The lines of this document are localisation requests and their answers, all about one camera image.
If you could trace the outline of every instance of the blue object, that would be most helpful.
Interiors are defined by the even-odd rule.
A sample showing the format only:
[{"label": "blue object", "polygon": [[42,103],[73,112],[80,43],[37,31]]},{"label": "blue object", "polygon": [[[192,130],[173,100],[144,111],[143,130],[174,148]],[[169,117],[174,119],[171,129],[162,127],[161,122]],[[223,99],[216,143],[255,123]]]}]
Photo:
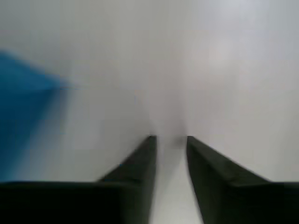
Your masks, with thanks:
[{"label": "blue object", "polygon": [[0,181],[9,178],[59,88],[57,80],[0,52]]}]

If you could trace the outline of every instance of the white background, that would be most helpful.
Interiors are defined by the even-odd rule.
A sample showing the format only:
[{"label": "white background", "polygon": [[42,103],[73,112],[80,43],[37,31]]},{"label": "white background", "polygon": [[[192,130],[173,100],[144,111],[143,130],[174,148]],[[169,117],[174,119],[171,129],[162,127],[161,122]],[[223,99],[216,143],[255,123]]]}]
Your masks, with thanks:
[{"label": "white background", "polygon": [[2,0],[0,48],[71,83],[13,178],[92,181],[153,133],[155,223],[196,220],[186,135],[267,179],[298,181],[298,6]]}]

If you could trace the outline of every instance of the white wall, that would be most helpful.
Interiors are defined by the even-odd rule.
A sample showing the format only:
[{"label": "white wall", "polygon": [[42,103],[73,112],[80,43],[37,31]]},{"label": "white wall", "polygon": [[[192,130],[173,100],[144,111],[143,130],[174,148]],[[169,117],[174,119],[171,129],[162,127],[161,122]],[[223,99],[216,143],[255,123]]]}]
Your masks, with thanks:
[{"label": "white wall", "polygon": [[180,159],[177,137],[189,134],[264,177],[298,180],[297,6],[2,0],[0,47],[73,86],[66,122],[56,121],[63,135],[48,134],[62,137],[32,149],[38,158],[55,153],[16,176],[91,180],[152,130],[163,139],[165,175]]},{"label": "white wall", "polygon": [[93,181],[151,133],[133,9],[122,1],[0,2],[0,48],[71,83],[13,179]]},{"label": "white wall", "polygon": [[274,181],[299,180],[299,2],[193,1],[188,134]]}]

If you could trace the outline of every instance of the black plastic part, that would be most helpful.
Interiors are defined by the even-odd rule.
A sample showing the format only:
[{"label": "black plastic part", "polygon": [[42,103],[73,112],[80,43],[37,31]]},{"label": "black plastic part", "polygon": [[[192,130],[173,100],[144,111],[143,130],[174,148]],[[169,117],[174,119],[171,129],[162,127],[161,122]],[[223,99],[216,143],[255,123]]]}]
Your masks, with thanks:
[{"label": "black plastic part", "polygon": [[80,209],[97,214],[105,223],[147,224],[156,154],[157,137],[150,136],[118,168],[94,183],[0,184],[0,210]]},{"label": "black plastic part", "polygon": [[265,180],[192,136],[187,159],[205,224],[299,223],[299,183]]}]

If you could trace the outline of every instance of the white surface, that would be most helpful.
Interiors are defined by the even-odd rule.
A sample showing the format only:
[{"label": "white surface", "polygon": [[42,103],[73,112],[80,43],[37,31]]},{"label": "white surface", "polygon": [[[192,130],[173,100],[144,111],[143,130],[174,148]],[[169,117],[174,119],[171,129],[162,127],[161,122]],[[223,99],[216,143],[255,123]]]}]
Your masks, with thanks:
[{"label": "white surface", "polygon": [[183,74],[188,134],[271,180],[299,181],[299,2],[193,3]]},{"label": "white surface", "polygon": [[93,181],[151,133],[129,11],[109,0],[0,2],[0,48],[71,83],[12,179]]},{"label": "white surface", "polygon": [[150,223],[203,224],[189,178],[184,142],[170,146],[161,139],[159,148],[168,152],[168,159],[160,157]]},{"label": "white surface", "polygon": [[0,47],[76,87],[66,123],[31,147],[16,178],[93,180],[153,130],[163,139],[158,204],[177,223],[196,216],[176,210],[181,192],[186,208],[194,202],[186,181],[175,184],[187,178],[174,153],[187,134],[269,179],[299,180],[298,4],[2,0]]}]

